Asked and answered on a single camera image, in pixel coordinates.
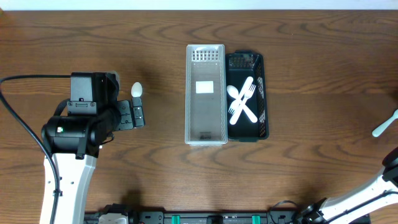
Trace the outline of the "pale green plastic fork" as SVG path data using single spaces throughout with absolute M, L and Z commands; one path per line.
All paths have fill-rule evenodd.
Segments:
M 395 121 L 398 117 L 398 110 L 395 110 L 395 112 L 392 114 L 392 116 L 387 119 L 385 122 L 380 124 L 376 129 L 372 131 L 372 136 L 377 138 L 379 137 L 391 124 L 393 121 Z

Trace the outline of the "white plastic fork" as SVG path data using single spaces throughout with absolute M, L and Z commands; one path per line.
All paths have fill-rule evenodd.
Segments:
M 254 84 L 252 84 L 252 85 L 248 88 L 248 90 L 246 90 L 246 92 L 245 92 L 244 94 L 246 94 L 246 93 L 252 93 L 252 94 L 253 94 L 255 88 L 256 88 L 256 86 L 255 86 Z M 240 100 L 235 100 L 235 99 L 234 99 L 234 101 L 233 101 L 232 103 L 239 103 L 239 106 L 240 106 L 240 104 L 242 104 L 241 98 L 242 98 L 242 96 L 239 96 L 239 99 L 240 99 Z
M 246 93 L 246 90 L 248 90 L 248 88 L 253 84 L 253 77 L 247 77 L 247 79 L 245 80 L 243 87 L 241 89 L 241 91 L 239 92 L 239 96 L 242 96 L 241 100 L 242 100 L 242 104 L 240 104 L 240 106 L 238 106 L 238 108 L 236 109 L 236 111 L 234 112 L 234 114 L 231 114 L 232 117 L 229 120 L 229 123 L 231 125 L 235 125 L 240 117 L 241 112 L 243 111 L 243 106 L 246 105 L 246 102 L 248 99 L 250 99 L 252 96 L 252 93 Z

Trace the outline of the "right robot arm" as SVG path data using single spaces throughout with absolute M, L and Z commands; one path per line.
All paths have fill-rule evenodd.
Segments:
M 297 215 L 297 223 L 351 223 L 397 203 L 397 149 L 382 161 L 372 179 L 340 197 L 324 198 Z

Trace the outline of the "white plastic spoon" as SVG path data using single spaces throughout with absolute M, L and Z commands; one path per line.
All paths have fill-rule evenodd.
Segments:
M 141 83 L 135 82 L 131 87 L 131 96 L 133 98 L 139 98 L 142 96 L 142 93 L 143 93 L 143 87 Z
M 235 100 L 240 100 L 239 99 L 239 91 L 236 87 L 234 87 L 232 85 L 228 85 L 227 92 L 228 92 L 228 95 L 231 96 L 232 98 L 234 98 Z M 238 106 L 239 106 L 239 103 L 231 103 L 231 105 L 229 106 L 228 112 L 233 114 L 233 111 L 235 109 L 237 109 Z M 247 117 L 249 118 L 249 120 L 252 123 L 257 122 L 256 115 L 247 106 L 243 106 L 243 111 L 245 112 L 245 114 L 247 115 Z

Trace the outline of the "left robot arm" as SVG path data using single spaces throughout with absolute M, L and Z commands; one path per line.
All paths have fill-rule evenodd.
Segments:
M 90 181 L 100 148 L 115 131 L 145 125 L 142 100 L 65 102 L 42 128 L 50 155 L 44 162 L 45 192 L 41 223 L 83 223 Z

